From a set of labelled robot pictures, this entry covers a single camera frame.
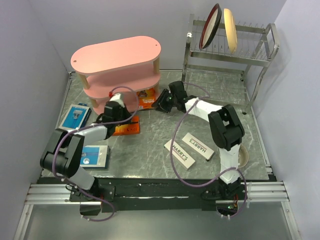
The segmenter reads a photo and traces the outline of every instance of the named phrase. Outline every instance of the table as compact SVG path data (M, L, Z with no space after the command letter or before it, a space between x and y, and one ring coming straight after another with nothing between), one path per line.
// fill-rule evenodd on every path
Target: table
M181 80L181 74L181 72L174 71L161 72L160 90L167 88L171 82ZM87 103L90 105L81 81L75 79L75 75L71 77L73 80L70 84L60 121L69 109L70 104ZM240 82L238 74L191 73L189 77L191 82L196 82L202 87L210 89L213 101L241 104L239 96L243 95L244 92L241 89L243 83ZM210 88L207 83L201 82L203 78L210 78L210 82L216 88ZM200 89L193 86L189 86L187 92L196 96L205 95ZM247 165L240 170L248 180L268 180L266 162L254 118L250 113L243 115L237 104L235 109L245 131L242 144L249 154ZM172 170L169 152L164 148L164 144L171 139L176 124L183 113L176 109L172 109L170 113L144 110L139 111L138 116L140 117L140 134L112 136L107 140L93 143L93 145L109 145L110 156L108 169L90 169L88 170L90 174L99 178L176 178ZM96 117L97 114L92 112L87 123L90 124L95 121ZM182 141L187 133L191 133L215 151L210 161L207 162ZM175 159L176 169L183 178L211 179L220 172L218 147L212 139L209 123L199 117L188 116L177 133L176 142L195 159L195 164L189 170L185 170ZM44 170L41 176L53 177L53 174Z

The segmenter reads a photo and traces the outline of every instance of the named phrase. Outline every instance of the wooden shelf leg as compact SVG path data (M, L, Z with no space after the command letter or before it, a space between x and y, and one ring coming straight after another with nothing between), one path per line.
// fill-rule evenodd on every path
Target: wooden shelf leg
M160 63L160 57L158 57L156 60L153 61L153 72L155 74L160 73L159 63Z
M81 82L82 82L82 85L83 85L83 88L84 89L89 89L90 88L90 85L87 81L87 78L85 75L82 75L80 73L77 73L78 77L80 78Z
M89 98L89 99L90 99L90 102L92 104L92 107L97 108L99 106L98 103L97 103L97 100L92 99L92 98Z

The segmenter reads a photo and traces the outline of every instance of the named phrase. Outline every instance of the white box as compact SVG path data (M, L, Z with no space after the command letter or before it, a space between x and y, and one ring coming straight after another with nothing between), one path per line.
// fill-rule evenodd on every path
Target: white box
M190 133L187 133L184 138L182 138L182 141L200 153L206 160L209 160L215 152Z
M164 147L170 151L171 140L169 140ZM195 163L195 160L175 141L173 142L172 154L176 159L179 160L180 163L185 167L185 169L189 169L192 164Z

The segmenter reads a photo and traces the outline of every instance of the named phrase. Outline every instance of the dish rack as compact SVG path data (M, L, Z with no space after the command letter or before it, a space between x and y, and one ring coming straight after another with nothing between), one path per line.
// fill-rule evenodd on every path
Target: dish rack
M240 24L240 22L238 22L238 24L235 25L237 33L237 50L234 53L231 53L228 47L224 23L219 24L212 43L203 50L199 49L199 41L205 23L205 19L195 20L195 15L190 14L181 80L183 82L186 81L187 69L196 69L201 71L240 74L241 81L246 84L245 80L251 66L262 67L252 96L250 100L246 100L244 110L242 111L243 114L247 114L257 97L262 79L279 50L279 37L276 25L270 23L264 28L264 25L259 27L257 24L252 26L251 23L247 25L246 23ZM246 66L243 67L243 65L240 65L240 68L243 67L243 69L235 69L234 64L228 68L206 66L203 64L189 64L190 58L216 60L243 64Z

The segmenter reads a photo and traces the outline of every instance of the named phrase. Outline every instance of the cable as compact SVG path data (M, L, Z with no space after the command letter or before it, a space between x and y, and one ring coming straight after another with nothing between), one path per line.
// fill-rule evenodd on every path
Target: cable
M95 128L95 127L98 127L98 126L105 126L105 125L110 125L110 124L121 124L121 123L124 123L124 122L127 122L129 121L130 119L132 119L134 117L134 115L137 113L138 109L139 109L139 99L138 99L138 96L136 94L136 92L130 88L130 87L127 87L127 86L117 86L115 88L113 88L110 92L113 93L114 90L116 89L120 89L120 88L124 88L124 89L128 89L130 90L131 92L134 93L135 95L135 98L136 98L136 102L137 102L137 109L133 112L133 114L128 117L127 119L125 120L121 120L121 121L112 121L112 122L103 122L103 123L98 123L98 124L94 124L94 125L89 125L89 126L85 126L85 127L82 127L82 128L79 128L79 129L75 129L75 130L72 130L72 131L69 131L62 139L61 141L59 142L58 146L56 147L56 150L54 152L54 156L53 156L53 161L52 161L52 173L53 175L57 178L57 179L64 179L64 177L60 177L57 175L57 171L56 171L56 162L57 162L57 156L58 156L58 153L59 153L59 150L62 146L62 144L64 143L64 141L67 139L67 137L69 137L71 134L74 134L74 133L78 133L78 132L81 132L83 130L87 130L87 129L91 129L91 128ZM67 180L70 184L72 184L74 187L77 187L77 185L70 181L69 179ZM103 219L91 219L91 218L88 218L86 216L83 216L83 218L87 219L88 221L91 221L91 222L103 222L103 221L106 221L106 220L109 220L110 218L113 217L113 215L116 213L116 209L115 209L115 206L105 200L105 199L101 199L101 198L98 198L98 197L95 197L89 193L87 193L86 191L84 191L83 189L81 188L77 188L82 194L84 194L85 196L89 197L89 198L92 198L92 199L95 199L95 200L98 200L100 202L104 202L105 204L108 204L111 208L112 208L112 213L110 216L106 217L106 218L103 218Z
M195 86L195 87L198 87L200 89L202 89L206 94L208 94L208 96L206 97L210 97L210 94L208 93L208 91L206 91L204 88L202 88L201 86L198 86L196 84L193 84L193 83L188 83L188 82L184 82L184 84L187 84L187 85L192 85L192 86ZM194 104L188 109L188 111L186 111L186 113L182 116L182 118L179 120L179 122L177 123L176 127L175 127L175 130L173 132L173 136L172 136L172 140L171 140L171 144L170 144L170 161L171 161L171 166L172 166L172 169L175 173L175 175L177 176L177 178L185 185L189 186L189 187L192 187L192 188L202 188L202 187L206 187L210 184L212 184L214 181L216 181L221 175L223 175L224 173L230 171L230 170L237 170L239 172L239 174L241 175L242 179L243 179L243 182L244 182L244 191L245 191L245 196L244 196L244 201L243 201L243 204L242 206L240 207L240 209L238 210L237 213L235 213L234 215L230 216L230 217L234 217L236 216L239 212L242 211L246 201L247 201L247 182L246 182L246 179L245 179L245 176L242 174L242 172L240 172L239 169L237 169L236 167L230 167L230 168L227 168L226 170L220 172L217 176L215 176L213 179L209 180L208 182L206 183L203 183L203 184L191 184L191 183L188 183L186 182L180 175L179 173L177 172L176 170L176 167L175 167L175 164L174 164L174 158L173 158L173 146L174 146L174 141L176 139L176 135L177 135L177 132L178 132L178 129L180 127L180 125L182 124L183 120L185 119L185 117L188 115L188 113L197 105L197 103L199 102L200 99L203 99L203 97L197 99Z

